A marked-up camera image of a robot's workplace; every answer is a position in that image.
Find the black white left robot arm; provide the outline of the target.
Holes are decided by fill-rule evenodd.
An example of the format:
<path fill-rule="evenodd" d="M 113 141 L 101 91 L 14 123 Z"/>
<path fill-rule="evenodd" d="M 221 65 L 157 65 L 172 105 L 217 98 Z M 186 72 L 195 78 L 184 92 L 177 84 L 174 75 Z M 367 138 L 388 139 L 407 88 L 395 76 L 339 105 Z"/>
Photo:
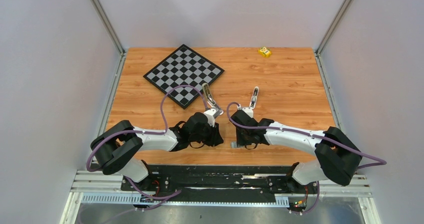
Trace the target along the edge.
<path fill-rule="evenodd" d="M 209 147 L 224 142 L 219 124 L 212 115 L 196 112 L 187 121 L 180 121 L 166 131 L 142 129 L 122 120 L 92 141 L 88 161 L 95 158 L 104 175 L 119 173 L 146 191 L 152 187 L 153 177 L 147 164 L 135 158 L 135 154 L 151 150 L 176 152 L 193 142 Z"/>

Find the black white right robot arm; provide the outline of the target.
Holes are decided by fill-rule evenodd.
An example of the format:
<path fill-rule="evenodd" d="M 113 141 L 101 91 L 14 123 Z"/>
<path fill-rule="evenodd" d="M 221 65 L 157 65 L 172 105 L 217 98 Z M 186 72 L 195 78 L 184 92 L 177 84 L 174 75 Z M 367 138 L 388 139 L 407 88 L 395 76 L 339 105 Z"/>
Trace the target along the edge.
<path fill-rule="evenodd" d="M 337 127 L 314 131 L 290 127 L 272 119 L 256 121 L 251 112 L 243 109 L 234 112 L 230 121 L 236 127 L 240 145 L 279 145 L 315 155 L 314 161 L 292 165 L 285 180 L 286 188 L 292 193 L 322 180 L 347 186 L 362 160 L 357 146 Z"/>

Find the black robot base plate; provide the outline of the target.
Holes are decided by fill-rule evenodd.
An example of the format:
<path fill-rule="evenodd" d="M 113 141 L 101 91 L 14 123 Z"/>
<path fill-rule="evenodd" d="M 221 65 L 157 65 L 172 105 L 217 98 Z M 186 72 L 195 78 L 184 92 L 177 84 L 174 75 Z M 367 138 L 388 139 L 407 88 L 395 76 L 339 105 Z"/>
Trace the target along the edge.
<path fill-rule="evenodd" d="M 176 202 L 274 203 L 277 194 L 314 195 L 314 183 L 295 184 L 286 178 L 289 166 L 150 165 L 150 175 L 136 186 L 144 192 L 168 196 Z"/>

